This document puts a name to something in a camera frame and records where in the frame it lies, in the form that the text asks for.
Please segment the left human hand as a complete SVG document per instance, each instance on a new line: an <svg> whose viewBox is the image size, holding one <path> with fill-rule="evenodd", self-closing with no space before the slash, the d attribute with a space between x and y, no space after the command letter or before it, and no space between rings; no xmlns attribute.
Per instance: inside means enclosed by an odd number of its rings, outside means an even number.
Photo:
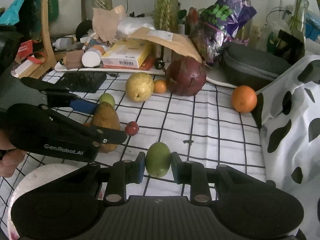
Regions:
<svg viewBox="0 0 320 240"><path fill-rule="evenodd" d="M26 152L12 145L4 130L1 130L1 150L5 150L0 164L1 177L10 178L24 160Z"/></svg>

